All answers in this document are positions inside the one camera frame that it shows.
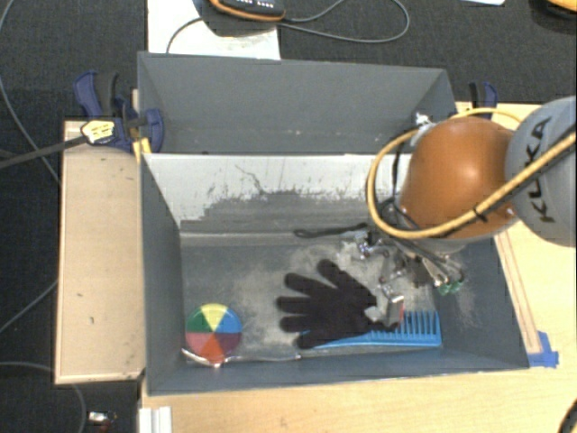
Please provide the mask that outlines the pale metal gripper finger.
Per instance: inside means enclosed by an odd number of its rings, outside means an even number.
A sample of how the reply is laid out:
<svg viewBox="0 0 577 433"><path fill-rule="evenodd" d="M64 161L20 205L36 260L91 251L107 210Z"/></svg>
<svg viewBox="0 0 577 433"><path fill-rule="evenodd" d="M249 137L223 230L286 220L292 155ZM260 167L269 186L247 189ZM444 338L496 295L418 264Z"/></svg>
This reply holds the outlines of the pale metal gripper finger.
<svg viewBox="0 0 577 433"><path fill-rule="evenodd" d="M364 235L355 236L354 242L361 260L369 259L376 254L382 254L386 247L381 239L377 239L374 243L371 243L371 239Z"/></svg>
<svg viewBox="0 0 577 433"><path fill-rule="evenodd" d="M383 323L386 328L398 327L404 317L405 297L389 284L381 285L384 296Z"/></svg>

